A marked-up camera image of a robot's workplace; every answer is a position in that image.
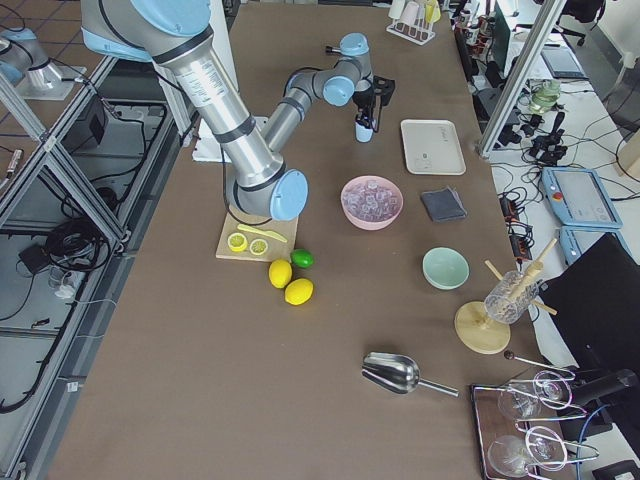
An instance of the green bowl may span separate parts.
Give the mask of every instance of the green bowl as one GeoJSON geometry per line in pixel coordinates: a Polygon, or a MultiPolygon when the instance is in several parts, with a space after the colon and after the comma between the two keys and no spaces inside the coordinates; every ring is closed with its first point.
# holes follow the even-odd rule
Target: green bowl
{"type": "Polygon", "coordinates": [[[422,273],[434,287],[452,290],[469,278],[469,264],[455,250],[437,247],[429,250],[422,259],[422,273]]]}

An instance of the wooden cutting board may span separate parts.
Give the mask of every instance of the wooden cutting board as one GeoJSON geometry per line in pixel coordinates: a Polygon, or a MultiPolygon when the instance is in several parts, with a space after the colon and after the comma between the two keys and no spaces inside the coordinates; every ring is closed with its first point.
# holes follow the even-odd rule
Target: wooden cutting board
{"type": "MultiPolygon", "coordinates": [[[[247,215],[240,212],[233,206],[229,207],[233,214],[242,220],[245,225],[252,225],[260,223],[266,220],[264,217],[258,217],[255,215],[247,215]]],[[[225,258],[230,260],[249,260],[253,262],[272,262],[278,258],[289,258],[291,251],[296,243],[296,232],[298,230],[298,217],[289,222],[280,222],[277,220],[271,220],[264,225],[257,226],[261,230],[273,230],[278,232],[287,239],[287,243],[276,240],[275,238],[269,238],[265,235],[240,232],[238,230],[238,222],[229,213],[224,220],[222,231],[220,232],[220,238],[218,239],[218,248],[216,249],[216,258],[225,258]],[[262,238],[269,245],[267,251],[263,255],[253,255],[249,248],[243,252],[232,252],[227,245],[227,238],[234,232],[240,232],[247,237],[247,242],[251,243],[256,238],[262,238]]]]}

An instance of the pink bowl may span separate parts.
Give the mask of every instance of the pink bowl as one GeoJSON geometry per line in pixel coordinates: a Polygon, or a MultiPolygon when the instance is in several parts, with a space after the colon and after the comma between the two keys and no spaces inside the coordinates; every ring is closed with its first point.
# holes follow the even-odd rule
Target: pink bowl
{"type": "Polygon", "coordinates": [[[350,180],[340,193],[342,210],[363,230],[380,230],[402,211],[402,192],[386,178],[364,175],[350,180]]]}

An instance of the blue joint cap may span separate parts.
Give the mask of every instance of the blue joint cap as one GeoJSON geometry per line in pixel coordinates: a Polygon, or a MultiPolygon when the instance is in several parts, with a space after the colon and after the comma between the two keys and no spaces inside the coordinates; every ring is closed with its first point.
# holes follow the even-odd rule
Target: blue joint cap
{"type": "Polygon", "coordinates": [[[369,52],[367,37],[362,33],[350,33],[340,40],[340,53],[355,57],[369,52]]]}
{"type": "Polygon", "coordinates": [[[338,76],[327,80],[322,89],[322,95],[331,105],[342,107],[351,99],[355,90],[356,86],[349,78],[338,76]]]}
{"type": "Polygon", "coordinates": [[[193,37],[209,25],[209,0],[131,0],[131,5],[158,30],[193,37]]]}
{"type": "Polygon", "coordinates": [[[91,33],[89,30],[85,30],[84,28],[82,29],[82,37],[84,39],[84,44],[89,50],[93,50],[101,55],[110,55],[112,57],[131,60],[134,62],[151,62],[151,55],[149,55],[145,50],[114,42],[108,38],[91,33]]]}
{"type": "Polygon", "coordinates": [[[22,72],[18,70],[16,67],[11,65],[10,63],[3,62],[0,60],[0,72],[7,77],[13,85],[17,85],[20,80],[22,80],[23,76],[22,72]]]}
{"type": "Polygon", "coordinates": [[[19,32],[15,32],[13,30],[5,30],[2,33],[0,33],[0,35],[2,35],[7,40],[13,40],[14,42],[19,42],[21,40],[24,41],[24,40],[36,39],[36,34],[33,33],[31,30],[29,30],[28,28],[25,28],[24,30],[20,30],[19,32]]]}
{"type": "Polygon", "coordinates": [[[304,173],[299,170],[285,172],[271,194],[271,217],[274,220],[293,220],[304,209],[308,195],[309,185],[304,173]]]}

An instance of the white tray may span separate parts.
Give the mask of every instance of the white tray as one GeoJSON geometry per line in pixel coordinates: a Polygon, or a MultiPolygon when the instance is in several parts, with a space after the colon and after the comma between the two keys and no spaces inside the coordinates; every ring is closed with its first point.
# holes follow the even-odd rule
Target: white tray
{"type": "Polygon", "coordinates": [[[464,164],[456,127],[448,120],[400,122],[407,170],[416,175],[462,175],[464,164]]]}

